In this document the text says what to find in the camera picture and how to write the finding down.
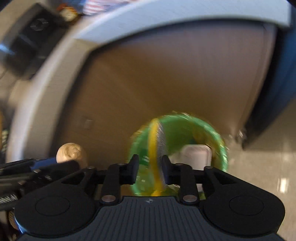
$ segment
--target metal screw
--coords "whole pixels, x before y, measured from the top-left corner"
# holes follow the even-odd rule
[[[34,31],[42,31],[49,25],[48,21],[44,18],[36,19],[34,22],[31,23],[31,29]]]
[[[183,197],[183,200],[185,202],[195,202],[197,200],[197,196],[195,196],[195,195],[185,195]]]
[[[19,181],[19,182],[18,182],[18,184],[20,184],[20,185],[24,185],[25,183],[26,183],[25,180],[22,180],[22,181]]]
[[[114,202],[116,197],[114,195],[105,195],[102,197],[103,202]]]

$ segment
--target black cable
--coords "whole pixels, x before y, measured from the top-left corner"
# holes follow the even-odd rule
[[[0,211],[9,211],[9,210],[11,210],[16,206],[16,204],[18,202],[19,202],[19,200],[2,203],[2,204],[0,204]]]

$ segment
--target textured black plate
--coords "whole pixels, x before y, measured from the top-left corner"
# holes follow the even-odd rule
[[[19,241],[38,240],[47,239],[27,234],[19,238]],[[197,207],[182,205],[174,197],[124,197],[116,206],[102,207],[84,229],[48,240],[283,241],[277,234],[243,238],[223,233],[211,226]]]

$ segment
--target yellow stripe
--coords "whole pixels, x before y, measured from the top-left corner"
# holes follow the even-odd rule
[[[157,118],[150,123],[150,130],[148,135],[148,156],[150,167],[154,176],[154,193],[152,196],[160,196],[164,190],[163,182],[160,177],[160,170],[157,163],[157,130],[159,125]]]

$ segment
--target striped cloth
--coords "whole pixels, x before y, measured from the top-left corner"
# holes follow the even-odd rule
[[[107,12],[135,0],[86,0],[83,13],[93,15]]]

